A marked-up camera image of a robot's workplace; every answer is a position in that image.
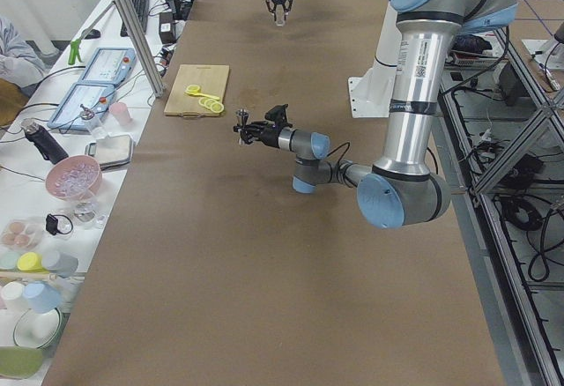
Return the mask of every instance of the yellow cup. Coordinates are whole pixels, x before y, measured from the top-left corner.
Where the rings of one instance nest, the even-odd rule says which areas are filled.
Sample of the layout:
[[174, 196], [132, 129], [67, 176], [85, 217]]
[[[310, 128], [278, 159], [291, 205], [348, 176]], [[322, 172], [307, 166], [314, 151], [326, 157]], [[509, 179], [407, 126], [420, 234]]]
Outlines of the yellow cup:
[[26, 252], [18, 260], [18, 269], [27, 272], [48, 273], [41, 265], [41, 256], [36, 252]]

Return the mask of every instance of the person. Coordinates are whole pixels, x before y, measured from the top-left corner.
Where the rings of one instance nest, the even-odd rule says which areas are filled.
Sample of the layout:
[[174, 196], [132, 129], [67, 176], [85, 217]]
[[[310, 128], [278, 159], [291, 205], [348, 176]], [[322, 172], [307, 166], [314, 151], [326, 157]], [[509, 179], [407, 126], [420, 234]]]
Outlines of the person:
[[43, 61], [0, 15], [0, 126], [13, 122], [44, 76]]

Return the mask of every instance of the white table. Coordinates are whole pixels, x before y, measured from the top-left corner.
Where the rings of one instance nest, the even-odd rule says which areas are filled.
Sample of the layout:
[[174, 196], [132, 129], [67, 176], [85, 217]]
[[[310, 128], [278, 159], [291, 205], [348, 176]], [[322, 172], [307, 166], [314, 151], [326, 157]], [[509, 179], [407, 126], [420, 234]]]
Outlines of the white table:
[[[158, 2], [159, 0], [150, 0], [151, 7]], [[78, 31], [77, 37], [83, 29], [96, 19], [108, 4], [109, 0], [100, 0], [100, 3], [93, 10], [93, 13], [85, 21], [80, 31]], [[155, 8], [152, 14], [163, 10], [164, 7], [162, 6]], [[88, 59], [93, 55], [97, 47], [132, 47], [129, 37], [123, 38], [119, 36], [121, 24], [122, 21], [117, 9], [113, 7], [96, 25], [96, 29], [101, 31], [101, 37], [97, 40], [82, 41], [80, 46], [82, 60], [85, 63], [88, 62]], [[146, 39], [154, 56], [159, 53], [162, 47], [158, 29], [159, 17], [150, 17], [148, 20]], [[69, 52], [69, 48], [65, 49], [51, 72], [68, 67], [67, 61]], [[84, 64], [77, 61], [75, 65], [79, 66]], [[29, 104], [60, 102], [70, 86], [78, 81], [82, 70], [83, 69], [63, 71], [46, 79], [29, 100]], [[129, 81], [137, 74], [140, 74], [137, 81]], [[152, 89], [143, 74], [141, 64], [138, 60], [125, 82], [127, 83], [117, 90], [115, 97], [116, 100], [123, 101], [127, 104], [133, 121], [126, 126], [120, 126], [113, 116], [107, 115], [103, 124], [110, 135], [129, 134], [135, 142], [138, 142], [141, 138], [149, 112], [151, 111], [152, 101], [154, 100]], [[17, 132], [19, 130], [19, 124], [27, 117], [48, 120], [54, 110], [55, 108], [53, 106], [40, 106], [24, 110], [10, 128], [10, 131]], [[83, 154], [86, 145], [93, 141], [93, 138], [88, 134], [72, 133], [62, 135], [58, 131], [51, 131], [51, 134], [69, 155]], [[0, 138], [0, 165], [8, 167], [11, 170], [32, 174], [45, 179], [45, 176], [47, 176], [53, 165], [49, 161], [42, 159], [31, 142], [27, 141], [25, 138], [17, 142], [7, 142], [21, 137], [23, 137], [23, 133], [20, 132], [18, 135], [4, 134], [4, 136]], [[97, 194], [100, 212], [106, 214], [111, 212], [126, 173], [127, 167], [103, 172], [103, 181]], [[0, 210], [0, 229], [4, 229], [11, 219], [28, 219], [34, 217], [45, 220], [48, 213], [56, 213], [58, 210], [69, 206], [68, 203], [52, 197], [45, 190], [44, 182], [1, 169], [0, 202], [2, 203]], [[88, 271], [102, 232], [103, 228], [81, 226], [78, 222], [75, 222], [75, 229], [68, 239], [62, 235], [51, 236], [45, 233], [41, 243], [33, 251], [41, 255], [50, 249], [58, 249], [71, 254], [79, 260], [78, 271], [86, 272]], [[0, 256], [7, 250], [7, 248], [0, 245]], [[13, 328], [21, 315], [21, 313], [0, 309], [0, 346], [13, 345]], [[50, 358], [47, 357], [41, 370], [33, 377], [19, 381], [3, 379], [0, 380], [0, 385], [24, 386], [41, 384], [43, 377], [47, 373], [49, 364]]]

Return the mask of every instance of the pink bowl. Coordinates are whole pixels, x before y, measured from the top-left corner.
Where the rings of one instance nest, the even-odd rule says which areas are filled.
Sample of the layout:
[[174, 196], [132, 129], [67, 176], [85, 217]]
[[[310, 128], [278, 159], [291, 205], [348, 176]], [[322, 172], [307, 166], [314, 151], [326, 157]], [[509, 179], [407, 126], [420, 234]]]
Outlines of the pink bowl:
[[73, 155], [53, 166], [45, 179], [45, 188], [55, 198], [76, 200], [88, 190], [95, 195], [101, 183], [98, 161], [88, 155]]

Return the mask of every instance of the qr code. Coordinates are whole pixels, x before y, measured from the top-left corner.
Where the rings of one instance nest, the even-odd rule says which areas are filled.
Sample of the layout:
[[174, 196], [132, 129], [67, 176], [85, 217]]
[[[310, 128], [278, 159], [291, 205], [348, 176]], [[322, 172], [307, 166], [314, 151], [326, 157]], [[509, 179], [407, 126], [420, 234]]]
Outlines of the qr code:
[[426, 66], [415, 66], [415, 77], [424, 78], [426, 74], [426, 70], [427, 70]]

